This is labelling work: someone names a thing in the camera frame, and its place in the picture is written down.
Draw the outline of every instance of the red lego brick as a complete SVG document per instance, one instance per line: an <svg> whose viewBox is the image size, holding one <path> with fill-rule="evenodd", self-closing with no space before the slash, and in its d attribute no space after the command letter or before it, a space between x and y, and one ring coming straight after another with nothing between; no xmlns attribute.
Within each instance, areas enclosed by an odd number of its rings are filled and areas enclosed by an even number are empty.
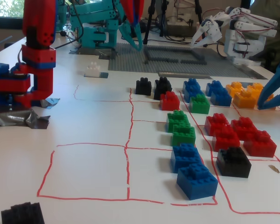
<svg viewBox="0 0 280 224"><path fill-rule="evenodd" d="M174 92L167 91L166 94L161 94L160 107L162 111L179 110L179 99Z"/></svg>
<svg viewBox="0 0 280 224"><path fill-rule="evenodd" d="M247 135L244 147L250 156L274 157L277 145L266 131L257 131Z"/></svg>
<svg viewBox="0 0 280 224"><path fill-rule="evenodd" d="M231 126L241 141L249 140L247 134L257 132L257 128L250 118L240 117L239 120L232 120Z"/></svg>
<svg viewBox="0 0 280 224"><path fill-rule="evenodd" d="M218 152L219 149L227 150L229 147L239 147L240 142L232 127L226 125L221 130L215 131L212 145L213 151Z"/></svg>
<svg viewBox="0 0 280 224"><path fill-rule="evenodd" d="M213 117L206 117L204 128L209 136L215 136L216 130L221 130L228 124L228 120L226 119L224 114L215 113Z"/></svg>

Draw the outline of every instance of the table surface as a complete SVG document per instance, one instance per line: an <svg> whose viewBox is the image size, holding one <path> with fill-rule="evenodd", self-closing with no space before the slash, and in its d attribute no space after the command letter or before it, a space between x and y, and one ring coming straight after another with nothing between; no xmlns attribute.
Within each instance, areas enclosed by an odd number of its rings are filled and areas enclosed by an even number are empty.
<svg viewBox="0 0 280 224"><path fill-rule="evenodd" d="M65 41L57 35L53 47ZM0 52L0 63L13 66L24 42ZM180 109L195 127L204 164L219 180L214 198L189 201L169 165L171 134L164 128L168 112L159 110L153 95L134 94L136 80L148 77L154 83L158 75L108 71L107 79L86 78L90 62L107 71L108 61L69 55L73 47L57 50L52 97L61 100L51 110L34 108L40 116L51 116L48 129L0 127L0 212L15 204L40 202L47 224L280 223L280 173L268 166L280 171L280 107L258 111L211 106L209 116L223 113L229 122L249 117L277 144L274 158L248 157L252 164L248 179L220 176L217 153L210 148L212 138L203 127L206 115L189 113L181 94L186 79L169 78ZM272 76L261 67L251 68ZM223 86L232 81L267 82L215 79ZM205 90L210 81L198 82Z"/></svg>

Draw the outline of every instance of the orange lego brick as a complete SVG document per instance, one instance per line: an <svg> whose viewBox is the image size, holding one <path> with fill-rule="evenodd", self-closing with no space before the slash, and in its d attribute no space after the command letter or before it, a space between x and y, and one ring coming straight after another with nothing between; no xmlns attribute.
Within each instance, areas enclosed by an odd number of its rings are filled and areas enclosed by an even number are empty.
<svg viewBox="0 0 280 224"><path fill-rule="evenodd" d="M247 91L251 92L251 95L256 99L256 102L258 101L262 89L263 86L261 83L253 83L253 85L247 86Z"/></svg>
<svg viewBox="0 0 280 224"><path fill-rule="evenodd" d="M240 82L232 82L231 85L226 85L226 89L228 91L228 94L231 95L232 98L234 98L234 94L236 92L240 93L243 90L243 87Z"/></svg>
<svg viewBox="0 0 280 224"><path fill-rule="evenodd" d="M240 93L235 93L233 103L238 108L254 108L256 99L252 97L251 92L242 90Z"/></svg>

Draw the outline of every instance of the red lego robot arm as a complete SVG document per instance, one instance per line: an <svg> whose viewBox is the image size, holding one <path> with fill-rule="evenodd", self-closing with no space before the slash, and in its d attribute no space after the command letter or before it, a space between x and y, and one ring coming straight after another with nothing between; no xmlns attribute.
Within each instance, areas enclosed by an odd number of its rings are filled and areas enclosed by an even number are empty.
<svg viewBox="0 0 280 224"><path fill-rule="evenodd" d="M53 93L53 68L56 66L56 50L50 48L55 40L56 0L25 0L23 33L27 37L22 45L22 59L14 73L34 74L31 92L16 95L15 101L26 107L31 102L46 99Z"/></svg>

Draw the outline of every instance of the black lego brick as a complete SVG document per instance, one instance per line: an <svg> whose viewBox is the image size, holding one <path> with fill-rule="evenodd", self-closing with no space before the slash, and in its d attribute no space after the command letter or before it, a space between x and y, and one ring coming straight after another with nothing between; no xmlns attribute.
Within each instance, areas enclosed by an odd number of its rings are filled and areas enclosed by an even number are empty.
<svg viewBox="0 0 280 224"><path fill-rule="evenodd" d="M2 224L44 224L39 203L30 202L12 206L1 212Z"/></svg>
<svg viewBox="0 0 280 224"><path fill-rule="evenodd" d="M171 84L166 77L160 77L160 80L155 81L154 99L160 100L161 94L166 94L167 91L172 91Z"/></svg>
<svg viewBox="0 0 280 224"><path fill-rule="evenodd" d="M151 95L151 82L148 81L148 78L141 78L140 80L136 81L136 91L135 94L139 95Z"/></svg>
<svg viewBox="0 0 280 224"><path fill-rule="evenodd" d="M217 156L217 166L222 176L248 178L251 163L241 147L220 149Z"/></svg>

